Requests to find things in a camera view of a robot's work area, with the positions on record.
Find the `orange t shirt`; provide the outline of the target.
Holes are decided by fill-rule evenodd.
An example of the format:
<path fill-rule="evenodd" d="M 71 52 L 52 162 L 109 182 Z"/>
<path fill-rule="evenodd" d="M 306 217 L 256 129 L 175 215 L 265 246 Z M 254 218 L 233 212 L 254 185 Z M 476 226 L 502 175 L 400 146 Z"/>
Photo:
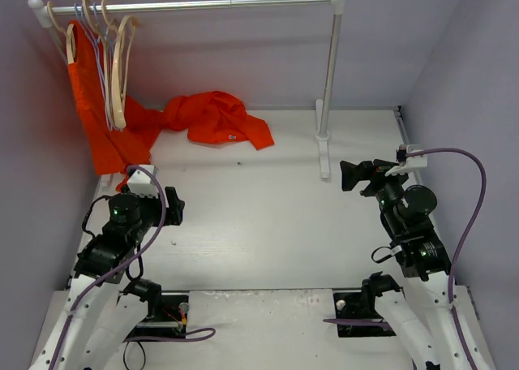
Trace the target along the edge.
<path fill-rule="evenodd" d="M 257 150 L 274 145 L 268 124 L 248 114 L 244 103 L 227 92 L 175 97 L 161 112 L 159 125 L 171 131 L 187 131 L 187 139 L 197 144 L 248 141 Z"/>

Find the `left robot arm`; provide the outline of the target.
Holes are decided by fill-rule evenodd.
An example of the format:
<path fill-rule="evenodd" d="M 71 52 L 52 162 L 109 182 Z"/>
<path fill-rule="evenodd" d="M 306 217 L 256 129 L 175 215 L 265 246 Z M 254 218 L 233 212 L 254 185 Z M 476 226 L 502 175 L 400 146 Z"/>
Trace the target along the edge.
<path fill-rule="evenodd" d="M 142 256 L 148 231 L 180 225 L 185 203 L 174 187 L 148 196 L 126 187 L 108 202 L 109 220 L 78 255 L 66 302 L 33 369 L 102 369 L 141 321 L 161 314 L 160 284 L 137 275 L 118 286 Z"/>

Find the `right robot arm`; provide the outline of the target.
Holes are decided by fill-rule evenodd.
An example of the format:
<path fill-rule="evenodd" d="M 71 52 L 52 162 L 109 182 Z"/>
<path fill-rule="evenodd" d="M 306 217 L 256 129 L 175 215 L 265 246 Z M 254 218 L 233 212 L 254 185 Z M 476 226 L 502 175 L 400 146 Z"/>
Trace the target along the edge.
<path fill-rule="evenodd" d="M 380 221 L 390 239 L 389 258 L 396 260 L 426 318 L 420 321 L 404 292 L 389 274 L 373 273 L 362 282 L 358 303 L 378 314 L 396 334 L 417 369 L 488 369 L 463 312 L 456 305 L 453 261 L 430 219 L 437 198 L 429 188 L 405 185 L 407 174 L 395 164 L 373 160 L 341 161 L 341 188 L 377 200 Z"/>

